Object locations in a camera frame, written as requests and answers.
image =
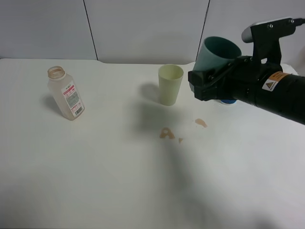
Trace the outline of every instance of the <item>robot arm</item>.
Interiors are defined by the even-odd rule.
[[[188,72],[195,98],[241,100],[305,124],[305,77],[282,72],[279,45],[279,38],[303,23],[305,19],[282,18],[248,27],[242,39],[254,43],[253,56],[236,58],[217,72]]]

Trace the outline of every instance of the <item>liquid stain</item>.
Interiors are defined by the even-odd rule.
[[[208,125],[205,123],[205,121],[202,120],[202,119],[200,119],[200,118],[197,118],[197,119],[195,120],[195,122],[196,122],[197,124],[199,124],[199,125],[202,125],[204,128],[207,128],[207,127],[208,127]]]
[[[169,139],[175,139],[175,135],[171,132],[171,130],[167,127],[163,128],[160,134],[160,138],[165,138],[166,136],[169,137]]]

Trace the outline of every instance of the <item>bottle opening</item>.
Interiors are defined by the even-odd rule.
[[[65,76],[65,71],[60,66],[54,66],[48,70],[48,77],[52,80],[59,80],[64,76]]]

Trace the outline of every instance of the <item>warning label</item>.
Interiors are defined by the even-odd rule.
[[[271,86],[273,85],[274,83],[271,82],[271,83],[266,83],[267,87],[271,88]]]
[[[270,75],[266,82],[263,84],[262,89],[272,92],[278,82],[280,82],[280,80],[282,80],[287,75],[289,74],[283,72],[276,72]]]

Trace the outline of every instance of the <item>plastic bottle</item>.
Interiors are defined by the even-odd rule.
[[[79,91],[73,77],[60,66],[51,67],[48,70],[48,88],[53,95],[62,115],[74,120],[85,110]]]

